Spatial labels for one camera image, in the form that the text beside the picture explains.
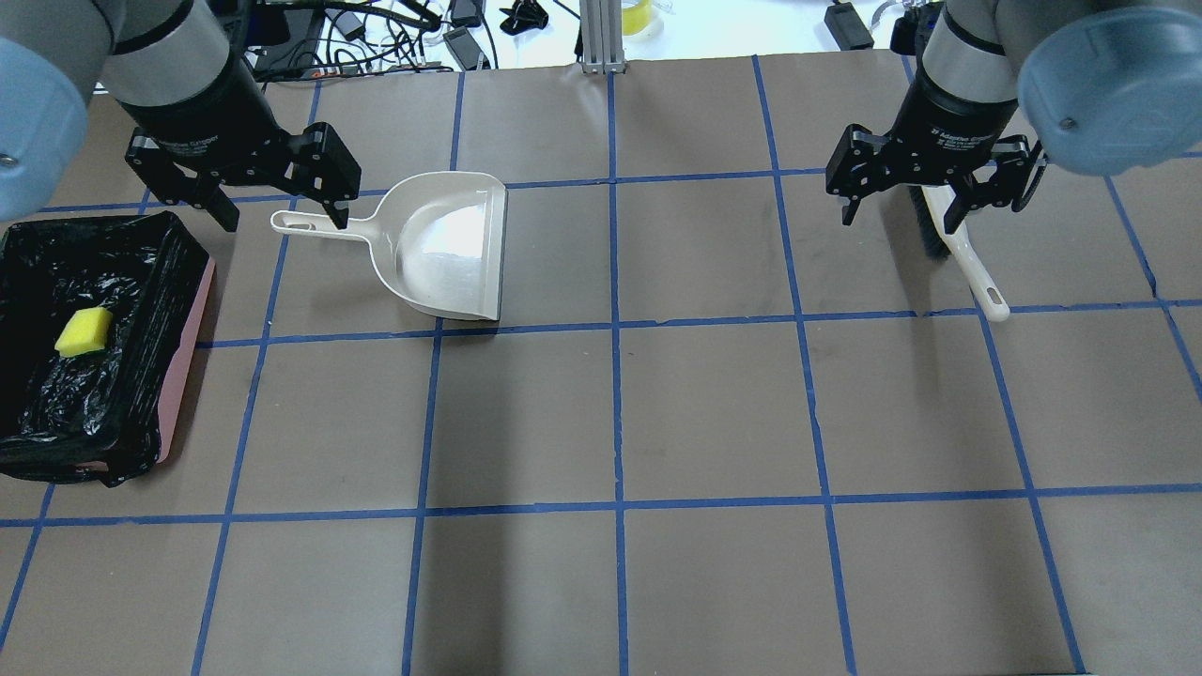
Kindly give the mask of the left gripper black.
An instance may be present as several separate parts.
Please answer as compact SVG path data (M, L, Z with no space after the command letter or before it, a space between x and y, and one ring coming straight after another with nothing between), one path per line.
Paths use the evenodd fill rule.
M322 206L334 229L349 227L349 204L361 197L361 164L326 121L288 136L240 57L230 57L215 81L194 97L163 106L125 101L120 106L149 136L132 136L125 162L163 204L206 210L236 235L239 209L220 178L228 184L267 184L270 160L262 152L286 137L284 192ZM177 165L198 174L190 177Z

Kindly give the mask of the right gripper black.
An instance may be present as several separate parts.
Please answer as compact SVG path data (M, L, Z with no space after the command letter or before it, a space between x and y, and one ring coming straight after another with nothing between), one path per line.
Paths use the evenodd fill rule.
M1047 155L1039 140L1001 138L1018 101L971 101L946 91L926 69L917 69L888 134L859 124L841 132L825 166L825 192L838 198L840 223L853 225L863 198L897 185L940 185L948 180L953 200L944 214L944 235L956 235L970 210L984 207L1025 210L1039 188ZM975 179L988 160L994 172Z

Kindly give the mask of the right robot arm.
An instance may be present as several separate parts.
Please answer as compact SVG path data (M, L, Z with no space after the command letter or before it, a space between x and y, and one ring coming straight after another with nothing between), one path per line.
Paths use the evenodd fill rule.
M1197 1L945 1L886 134L825 168L841 223L897 185L950 186L944 223L1025 201L1034 165L1106 177L1198 146Z

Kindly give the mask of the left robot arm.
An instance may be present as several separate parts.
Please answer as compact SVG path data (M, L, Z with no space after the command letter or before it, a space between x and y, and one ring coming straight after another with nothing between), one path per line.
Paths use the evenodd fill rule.
M85 144L103 85L133 120L125 160L163 204L236 231L226 186L272 186L349 224L361 166L331 124L288 134L206 1L5 1L4 220L42 210Z

